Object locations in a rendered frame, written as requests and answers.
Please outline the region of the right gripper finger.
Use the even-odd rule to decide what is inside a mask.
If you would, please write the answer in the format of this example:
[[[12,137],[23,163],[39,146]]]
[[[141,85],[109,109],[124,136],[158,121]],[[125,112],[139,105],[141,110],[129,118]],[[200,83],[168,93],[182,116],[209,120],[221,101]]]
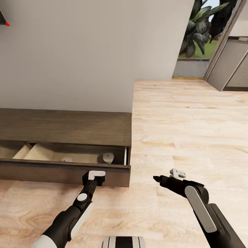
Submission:
[[[153,179],[155,179],[157,182],[160,182],[160,180],[161,180],[161,175],[160,175],[160,177],[159,177],[159,176],[153,176]]]

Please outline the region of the robot trunk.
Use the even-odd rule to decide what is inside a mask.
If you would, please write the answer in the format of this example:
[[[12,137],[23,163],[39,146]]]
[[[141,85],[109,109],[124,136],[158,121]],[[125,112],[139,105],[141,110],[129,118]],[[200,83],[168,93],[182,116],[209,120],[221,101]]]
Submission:
[[[101,248],[147,248],[144,237],[104,237]]]

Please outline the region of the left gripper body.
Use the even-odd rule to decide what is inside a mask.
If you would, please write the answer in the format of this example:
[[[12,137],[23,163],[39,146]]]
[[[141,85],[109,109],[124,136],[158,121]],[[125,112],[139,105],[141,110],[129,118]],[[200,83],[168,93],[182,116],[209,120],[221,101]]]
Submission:
[[[83,185],[91,185],[94,190],[96,189],[96,186],[102,186],[102,177],[101,176],[95,176],[94,180],[88,180],[89,176],[84,176],[83,177]]]

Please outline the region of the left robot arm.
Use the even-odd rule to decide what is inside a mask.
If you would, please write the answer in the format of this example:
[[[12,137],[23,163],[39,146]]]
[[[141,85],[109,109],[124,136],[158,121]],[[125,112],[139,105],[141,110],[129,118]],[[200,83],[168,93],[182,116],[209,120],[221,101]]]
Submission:
[[[91,201],[96,186],[105,182],[105,171],[89,171],[82,177],[84,188],[73,205],[60,212],[52,225],[30,248],[65,248],[71,241],[93,208]]]

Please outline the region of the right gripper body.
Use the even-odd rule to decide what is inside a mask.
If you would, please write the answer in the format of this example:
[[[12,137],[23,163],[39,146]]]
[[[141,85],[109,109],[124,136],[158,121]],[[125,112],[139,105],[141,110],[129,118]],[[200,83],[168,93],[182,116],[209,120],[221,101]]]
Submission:
[[[179,179],[174,178],[174,177],[167,177],[167,176],[161,175],[160,186],[164,188],[168,188],[169,190],[177,193],[175,190],[175,183],[178,180]]]

